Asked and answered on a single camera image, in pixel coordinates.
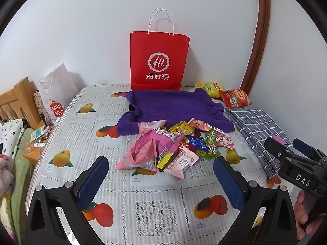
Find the person's right hand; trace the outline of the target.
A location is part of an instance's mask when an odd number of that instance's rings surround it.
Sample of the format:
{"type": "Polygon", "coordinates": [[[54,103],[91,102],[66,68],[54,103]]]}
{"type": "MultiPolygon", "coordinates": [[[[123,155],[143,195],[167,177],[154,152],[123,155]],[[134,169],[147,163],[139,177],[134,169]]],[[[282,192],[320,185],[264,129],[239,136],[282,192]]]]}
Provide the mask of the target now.
{"type": "Polygon", "coordinates": [[[297,239],[302,240],[305,234],[313,235],[317,229],[319,228],[320,224],[322,223],[324,216],[319,216],[315,221],[310,223],[306,229],[303,229],[301,225],[304,225],[308,220],[308,214],[304,209],[304,200],[305,200],[305,192],[303,190],[299,191],[297,196],[297,201],[294,205],[294,215],[295,215],[295,222],[297,227],[297,239]]]}

